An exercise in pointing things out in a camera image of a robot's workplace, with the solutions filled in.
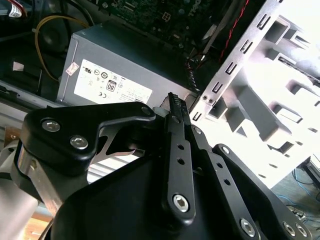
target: metal surface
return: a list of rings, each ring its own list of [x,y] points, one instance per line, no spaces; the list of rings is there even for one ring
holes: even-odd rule
[[[249,236],[249,237],[254,237],[256,235],[256,231],[254,227],[251,225],[250,222],[248,222],[245,219],[241,219],[240,221],[241,227],[243,231]]]
[[[183,100],[189,95],[196,96],[189,89],[183,59],[167,53],[165,48],[159,50],[146,37],[109,21],[72,36],[57,95],[59,103],[95,104],[74,94],[79,70],[72,76],[65,72],[73,62],[81,66],[83,59],[151,89],[147,101],[151,108],[159,107],[168,92]]]
[[[296,223],[295,226],[298,228],[299,232],[300,232],[304,237],[307,237],[307,236],[308,236],[306,230],[305,230],[302,226],[300,226],[298,223]]]
[[[79,136],[79,135],[71,137],[70,144],[72,145],[72,147],[74,147],[75,149],[79,149],[79,150],[84,150],[89,145],[87,139],[85,139],[83,136]]]
[[[45,120],[42,123],[42,128],[48,132],[58,132],[60,130],[60,125],[54,120]]]
[[[194,104],[190,116],[194,121],[199,121],[206,117],[212,109],[212,106],[220,99],[231,81],[240,71],[245,62],[249,59],[255,48],[263,39],[271,25],[279,16],[279,8],[283,1],[266,0],[250,26],[246,29],[236,46],[226,58],[220,69],[216,72],[211,82],[208,84],[202,96]],[[241,52],[243,45],[247,41],[252,42],[245,53]],[[212,103],[203,100],[203,96],[212,99]]]
[[[176,208],[183,213],[189,210],[189,203],[187,199],[180,194],[176,194],[173,196],[173,203],[176,206]]]
[[[283,222],[283,226],[284,226],[284,229],[285,229],[292,237],[295,237],[295,236],[296,236],[295,230],[294,230],[288,223],[286,223],[286,222],[284,221],[284,222]]]
[[[19,170],[28,176],[45,206],[55,216],[63,202],[75,191],[88,185],[87,174],[64,176],[32,157],[24,148],[18,160]]]

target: blue cable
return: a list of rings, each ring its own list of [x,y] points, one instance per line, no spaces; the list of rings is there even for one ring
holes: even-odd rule
[[[298,179],[298,175],[297,175],[297,169],[295,168],[294,169],[294,173],[295,173],[295,178]],[[312,197],[314,200],[316,200],[318,203],[320,203],[320,201],[318,201],[314,196],[311,195],[311,193],[304,187],[302,186],[302,184],[298,181],[296,181],[296,183],[303,189],[305,190],[305,192],[310,196]]]

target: red wire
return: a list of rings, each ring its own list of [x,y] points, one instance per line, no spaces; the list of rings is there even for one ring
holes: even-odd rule
[[[231,39],[231,37],[232,37],[232,33],[233,33],[234,29],[236,28],[239,20],[242,18],[243,14],[244,14],[244,12],[245,12],[245,10],[246,10],[246,6],[248,5],[248,3],[249,3],[249,0],[246,0],[245,5],[244,5],[244,6],[242,7],[242,9],[241,9],[241,12],[240,12],[239,17],[235,20],[235,22],[234,22],[234,24],[233,24],[233,27],[232,27],[232,28],[230,29],[230,31],[229,31],[229,37],[228,37],[227,41],[225,42],[225,47],[224,47],[224,49],[222,50],[222,52],[221,52],[221,54],[220,54],[219,63],[222,62],[222,58],[223,58],[223,56],[224,56],[224,54],[225,54],[225,51],[226,51],[227,48],[228,48],[230,39]]]

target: yellow wire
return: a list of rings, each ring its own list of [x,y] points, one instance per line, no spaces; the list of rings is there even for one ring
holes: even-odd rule
[[[75,22],[77,24],[80,24],[81,26],[83,26],[84,28],[89,28],[89,25],[87,25],[86,23],[84,23],[83,21],[80,21],[78,19],[75,19],[75,18],[72,18],[72,17],[68,17],[68,16],[60,16],[60,15],[52,15],[52,16],[47,16],[45,17],[44,19],[42,19],[39,24],[36,26],[36,29],[35,29],[35,35],[34,35],[34,44],[35,44],[35,49],[36,49],[36,52],[39,56],[39,59],[40,59],[40,62],[42,64],[42,67],[43,69],[45,70],[45,72],[48,74],[48,76],[50,78],[52,78],[53,80],[55,81],[59,81],[58,79],[55,79],[50,73],[49,73],[49,70],[47,69],[46,65],[45,65],[45,61],[41,55],[41,51],[40,51],[40,47],[39,47],[39,31],[40,31],[40,28],[47,22],[53,20],[53,19],[67,19],[69,21],[72,21],[72,22]]]

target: slot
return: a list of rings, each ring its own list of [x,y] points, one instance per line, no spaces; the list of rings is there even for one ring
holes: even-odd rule
[[[202,113],[199,113],[198,111],[196,112],[196,114],[194,115],[194,117],[192,118],[192,120],[194,121],[198,121],[199,118],[201,117]]]
[[[247,41],[245,41],[245,43],[243,44],[243,46],[240,49],[240,52],[243,54],[246,54],[249,50],[249,48],[252,46],[252,44],[254,43],[253,41],[250,42],[249,44],[249,39]]]
[[[217,94],[220,89],[222,88],[223,84],[220,84],[220,82],[216,82],[216,84],[214,85],[214,87],[212,88],[212,92],[214,92],[215,94]]]
[[[267,14],[263,15],[263,17],[261,18],[260,22],[256,27],[260,30],[263,30],[267,25],[267,23],[269,22],[270,18],[271,18],[270,16],[267,17]]]
[[[233,71],[235,70],[236,66],[237,66],[237,64],[234,64],[234,62],[232,61],[224,72],[228,75],[231,75],[233,73]]]

